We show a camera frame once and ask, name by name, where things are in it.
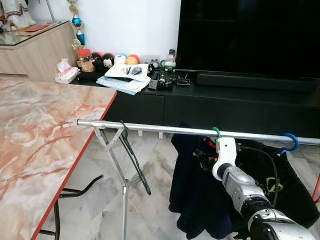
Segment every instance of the black chair leg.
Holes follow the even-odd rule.
[[[83,190],[77,190],[77,189],[71,189],[71,188],[64,188],[62,191],[64,192],[70,192],[70,193],[61,193],[59,195],[60,199],[63,198],[75,198],[75,197],[79,197],[83,194],[85,194],[91,187],[92,185],[98,181],[99,179],[102,179],[104,177],[103,174],[101,174],[100,176],[96,177],[95,179],[93,179],[88,186],[85,187],[85,189]],[[41,229],[39,231],[40,234],[45,234],[45,235],[50,235],[50,236],[54,236],[54,240],[59,240],[60,238],[60,214],[59,214],[59,203],[58,203],[58,199],[56,200],[54,207],[53,207],[53,212],[54,212],[54,222],[55,222],[55,232],[54,231],[48,231],[48,230],[43,230]]]
[[[41,229],[39,231],[39,233],[54,236],[54,240],[59,240],[59,238],[60,238],[60,214],[59,214],[58,200],[56,200],[56,202],[54,204],[53,212],[54,212],[55,232]]]

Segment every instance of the clothes hanger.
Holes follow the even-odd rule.
[[[145,178],[145,175],[144,173],[142,172],[142,170],[140,169],[140,166],[139,166],[139,162],[138,162],[138,159],[133,151],[133,149],[131,148],[131,145],[128,141],[128,128],[126,127],[125,123],[121,120],[120,121],[121,124],[123,125],[124,129],[121,133],[121,136],[119,137],[120,139],[120,142],[122,143],[124,149],[126,150],[126,152],[128,153],[131,161],[132,161],[132,164],[136,170],[136,172],[138,173],[139,175],[139,178],[146,190],[146,192],[148,193],[148,195],[151,195],[151,190],[150,190],[150,187],[148,185],[148,182]]]

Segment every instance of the power cord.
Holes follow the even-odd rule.
[[[275,177],[275,190],[274,190],[274,196],[273,196],[273,200],[272,200],[272,206],[275,207],[276,203],[277,203],[277,198],[278,198],[278,171],[275,165],[275,162],[273,160],[273,158],[265,151],[262,151],[260,149],[257,148],[253,148],[253,147],[249,147],[249,146],[242,146],[240,148],[241,150],[251,150],[251,151],[256,151],[259,152],[261,154],[264,154],[265,156],[267,156],[267,159],[270,161],[272,168],[273,168],[273,173],[274,173],[274,177]]]

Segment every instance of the blue hook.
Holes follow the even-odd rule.
[[[284,151],[292,152],[292,151],[295,151],[295,150],[297,150],[297,149],[299,148],[300,143],[299,143],[298,138],[297,138],[295,135],[293,135],[293,134],[291,134],[291,133],[285,132],[285,133],[282,133],[281,136],[286,136],[286,137],[291,138],[291,139],[293,140],[293,142],[294,142],[295,145],[294,145],[293,148],[288,148],[288,147],[283,147],[283,148],[281,148],[281,149],[280,149],[280,152],[278,153],[279,156],[280,156],[281,154],[283,154]]]

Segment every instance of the plush toy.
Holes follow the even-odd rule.
[[[153,74],[154,73],[154,71],[155,71],[155,66],[151,63],[151,64],[149,64],[149,66],[148,66],[148,74]]]
[[[155,59],[155,60],[151,59],[151,64],[154,66],[155,69],[158,69],[160,67],[158,59]]]
[[[106,68],[111,68],[115,64],[115,57],[112,53],[105,53],[102,57],[103,64]]]
[[[118,54],[114,57],[114,64],[126,64],[127,57],[124,54]]]
[[[93,52],[91,56],[93,58],[92,64],[95,68],[95,71],[102,75],[105,74],[108,71],[108,68],[104,65],[104,61],[102,60],[102,54],[99,52]]]
[[[126,59],[125,64],[140,64],[140,59],[137,55],[131,54]]]

